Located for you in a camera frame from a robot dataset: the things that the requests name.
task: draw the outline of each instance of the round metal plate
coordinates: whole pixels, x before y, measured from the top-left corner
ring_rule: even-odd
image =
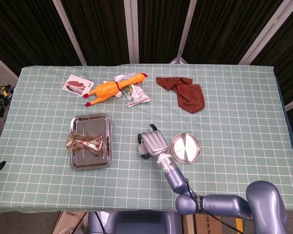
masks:
[[[195,136],[189,133],[180,133],[172,139],[170,151],[179,162],[191,163],[199,158],[201,145]]]

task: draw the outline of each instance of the yellow rubber chicken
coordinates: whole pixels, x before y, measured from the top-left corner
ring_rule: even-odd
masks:
[[[91,106],[93,104],[96,104],[101,101],[105,101],[106,99],[110,98],[111,96],[114,96],[120,91],[122,88],[135,84],[140,83],[145,80],[145,77],[147,77],[147,74],[140,73],[136,74],[133,78],[119,81],[119,82],[107,82],[105,84],[99,84],[94,90],[90,91],[89,93],[83,95],[84,98],[87,98],[88,96],[92,94],[97,95],[97,99],[95,99],[92,102],[87,102],[85,106]]]

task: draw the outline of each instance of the table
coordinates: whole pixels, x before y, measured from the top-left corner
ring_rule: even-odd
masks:
[[[132,72],[148,74],[142,87],[150,102],[128,108],[123,96],[85,107],[85,99],[62,89],[71,74],[96,85]],[[176,94],[156,84],[158,76],[198,82],[205,109],[180,109]],[[111,118],[113,161],[107,169],[74,171],[65,147],[70,122],[92,113]],[[157,163],[137,153],[137,134],[150,123],[167,142],[181,132],[200,140],[199,159],[178,163],[197,193],[246,198],[249,183],[267,180],[293,209],[293,149],[273,67],[130,64],[23,68],[0,139],[0,161],[7,162],[0,172],[0,212],[175,210],[176,194]]]

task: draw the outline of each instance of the floor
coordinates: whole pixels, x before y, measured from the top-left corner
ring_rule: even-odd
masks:
[[[0,85],[10,84],[15,86],[17,81],[0,66]],[[6,114],[0,119],[0,134],[4,126],[4,120]],[[287,225],[288,234],[293,234],[293,211],[289,212],[290,222]],[[18,213],[18,212],[6,212],[0,213],[0,233],[5,234],[52,234],[54,226],[56,224],[59,212],[47,212],[47,213]],[[222,218],[224,221],[235,226],[235,219]],[[236,232],[223,226],[224,234],[235,234]],[[248,221],[245,225],[245,233],[253,233],[253,223]]]

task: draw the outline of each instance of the brown towel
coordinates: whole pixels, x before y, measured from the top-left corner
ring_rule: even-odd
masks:
[[[196,113],[205,107],[201,86],[192,84],[192,79],[185,77],[157,77],[158,85],[177,93],[178,105],[185,111]]]

